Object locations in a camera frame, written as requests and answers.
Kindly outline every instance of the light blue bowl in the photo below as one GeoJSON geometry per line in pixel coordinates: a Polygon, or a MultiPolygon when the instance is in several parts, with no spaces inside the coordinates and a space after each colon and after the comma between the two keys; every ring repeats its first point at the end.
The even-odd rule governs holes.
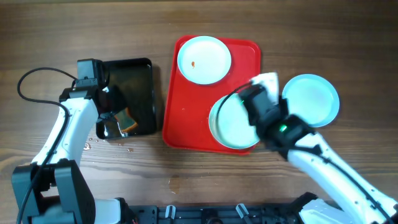
{"type": "Polygon", "coordinates": [[[340,108],[335,87],[318,75],[303,74],[292,78],[282,96],[287,99],[289,113],[301,117],[314,128],[332,122],[340,108]]]}

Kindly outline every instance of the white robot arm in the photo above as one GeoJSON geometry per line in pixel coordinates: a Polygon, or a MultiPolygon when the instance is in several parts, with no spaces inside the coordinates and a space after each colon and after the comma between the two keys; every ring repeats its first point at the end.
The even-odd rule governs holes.
{"type": "MultiPolygon", "coordinates": [[[[86,100],[83,97],[68,99],[62,104],[69,109],[70,119],[54,155],[47,164],[56,164],[61,159],[68,159],[70,161],[74,160],[77,165],[80,165],[88,134],[98,119],[96,105],[92,99],[86,100]]],[[[42,150],[34,157],[32,163],[42,164],[57,134],[60,132],[64,119],[65,113],[60,108],[58,118],[49,138],[42,150]]],[[[121,206],[118,199],[95,199],[95,210],[95,224],[116,224],[120,222],[121,206]]],[[[49,216],[55,217],[62,214],[62,212],[60,205],[54,206],[46,211],[47,215],[33,218],[32,223],[43,223],[49,216]]]]}
{"type": "Polygon", "coordinates": [[[307,173],[345,212],[334,213],[343,217],[339,219],[326,215],[325,211],[333,207],[307,206],[300,212],[304,222],[391,223],[391,216],[398,212],[397,201],[363,179],[334,152],[321,134],[300,118],[288,117],[286,101],[279,102],[275,72],[260,74],[251,84],[239,96],[248,111],[249,122],[256,126],[257,135],[266,144],[276,146],[273,151],[279,151],[287,161],[307,173]]]}

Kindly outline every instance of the green led light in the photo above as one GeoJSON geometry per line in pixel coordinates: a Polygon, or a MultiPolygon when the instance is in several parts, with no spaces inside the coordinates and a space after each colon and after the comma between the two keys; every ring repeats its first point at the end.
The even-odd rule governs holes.
{"type": "Polygon", "coordinates": [[[284,125],[284,124],[282,124],[282,125],[279,127],[279,131],[280,131],[280,132],[284,132],[284,131],[286,130],[286,128],[287,128],[287,126],[284,125]]]}

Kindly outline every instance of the plate rim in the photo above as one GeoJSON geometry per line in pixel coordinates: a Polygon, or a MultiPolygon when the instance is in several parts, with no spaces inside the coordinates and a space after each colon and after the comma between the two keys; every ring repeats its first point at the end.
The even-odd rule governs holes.
{"type": "Polygon", "coordinates": [[[320,81],[322,84],[324,84],[328,88],[328,90],[330,91],[330,93],[333,96],[333,99],[335,99],[335,100],[333,100],[331,110],[327,117],[327,118],[333,117],[332,119],[324,119],[323,121],[317,122],[315,124],[308,124],[308,125],[313,128],[319,128],[319,127],[323,127],[323,126],[330,124],[332,121],[334,121],[336,119],[337,114],[340,110],[340,97],[338,96],[336,88],[327,79],[325,79],[319,75],[310,74],[310,73],[297,75],[296,77],[293,77],[286,83],[286,85],[282,91],[282,97],[287,98],[286,94],[287,94],[289,88],[291,88],[291,86],[294,85],[297,81],[302,80],[304,78],[320,81]]]}
{"type": "Polygon", "coordinates": [[[202,36],[194,37],[194,38],[191,38],[191,39],[187,40],[187,41],[181,46],[180,50],[178,51],[178,55],[177,55],[177,67],[178,67],[178,69],[180,70],[180,73],[181,73],[188,81],[190,81],[190,82],[192,82],[192,83],[195,83],[195,84],[198,84],[198,85],[210,85],[210,84],[214,84],[214,83],[216,83],[216,82],[219,82],[220,80],[222,80],[222,79],[228,74],[229,70],[231,69],[231,65],[232,65],[232,55],[231,55],[231,52],[229,51],[228,47],[226,46],[226,44],[224,44],[224,42],[222,42],[220,39],[217,39],[216,37],[211,37],[211,36],[202,35],[202,36]],[[210,40],[210,41],[216,43],[217,45],[219,45],[219,46],[224,50],[224,52],[227,53],[227,61],[226,61],[226,66],[225,66],[225,67],[228,68],[228,69],[226,69],[224,75],[220,76],[220,79],[218,79],[217,81],[214,81],[214,82],[206,82],[206,83],[194,82],[194,81],[188,79],[188,77],[183,73],[182,69],[180,68],[180,61],[181,61],[181,59],[182,59],[182,57],[183,57],[181,52],[186,51],[186,48],[189,47],[190,44],[194,44],[194,42],[201,41],[202,39],[203,39],[203,40],[210,40]]]}
{"type": "Polygon", "coordinates": [[[213,106],[211,107],[210,112],[209,112],[208,127],[209,127],[209,130],[210,130],[211,135],[213,136],[213,139],[215,139],[215,140],[216,140],[218,143],[220,143],[221,145],[223,145],[223,146],[225,146],[225,147],[228,147],[228,148],[230,148],[230,149],[242,150],[242,149],[247,149],[247,148],[250,148],[250,147],[252,147],[252,146],[255,146],[256,144],[258,144],[258,143],[260,142],[260,138],[259,138],[258,136],[257,136],[258,140],[257,140],[255,143],[250,144],[249,146],[243,146],[243,147],[236,147],[236,146],[231,147],[231,146],[228,146],[228,145],[226,145],[226,144],[220,142],[220,141],[215,137],[215,135],[214,135],[214,133],[213,133],[213,130],[212,130],[212,128],[211,128],[212,117],[215,116],[215,114],[212,114],[212,112],[213,112],[213,110],[218,109],[218,107],[220,106],[221,102],[223,101],[223,99],[224,99],[226,96],[227,96],[227,95],[222,96],[220,99],[218,99],[218,100],[216,101],[216,103],[213,104],[213,106]]]}

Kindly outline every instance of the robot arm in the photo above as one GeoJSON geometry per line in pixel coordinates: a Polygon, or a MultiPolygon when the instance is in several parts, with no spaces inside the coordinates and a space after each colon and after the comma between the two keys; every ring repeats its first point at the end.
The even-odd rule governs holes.
{"type": "MultiPolygon", "coordinates": [[[[248,111],[250,125],[256,127],[267,147],[307,173],[353,223],[391,222],[397,213],[397,202],[363,179],[307,123],[288,115],[286,100],[277,101],[276,73],[261,74],[251,83],[239,96],[248,111]]],[[[308,214],[300,215],[313,221],[311,215],[309,219],[308,214]]]]}
{"type": "MultiPolygon", "coordinates": [[[[62,102],[62,104],[69,109],[70,118],[60,143],[48,164],[56,164],[60,159],[68,159],[76,161],[79,166],[87,136],[90,129],[97,122],[98,112],[93,99],[87,100],[83,97],[72,98],[62,102]]],[[[65,112],[60,108],[58,118],[51,130],[49,138],[42,150],[34,157],[32,163],[36,162],[38,165],[42,165],[57,134],[61,130],[64,119],[65,112]]]]}
{"type": "MultiPolygon", "coordinates": [[[[24,223],[131,223],[134,214],[124,199],[94,199],[78,168],[90,129],[104,116],[111,116],[126,106],[118,89],[111,93],[102,91],[108,84],[105,74],[99,60],[78,61],[76,87],[66,88],[60,95],[61,104],[69,109],[67,127],[43,168],[39,183],[29,195],[22,218],[24,223]],[[42,196],[41,192],[50,186],[58,187],[59,196],[42,196]]],[[[12,186],[19,207],[31,178],[43,165],[64,120],[65,112],[60,108],[50,136],[32,164],[14,170],[12,186]]]]}
{"type": "MultiPolygon", "coordinates": [[[[368,194],[375,199],[389,217],[397,211],[397,202],[378,191],[363,179],[352,167],[338,156],[319,133],[307,134],[299,139],[296,146],[313,148],[320,146],[321,156],[328,158],[345,170],[368,194]]],[[[300,150],[289,150],[287,160],[307,173],[319,186],[351,217],[353,223],[384,223],[385,216],[375,208],[367,196],[336,167],[321,157],[300,150]]]]}

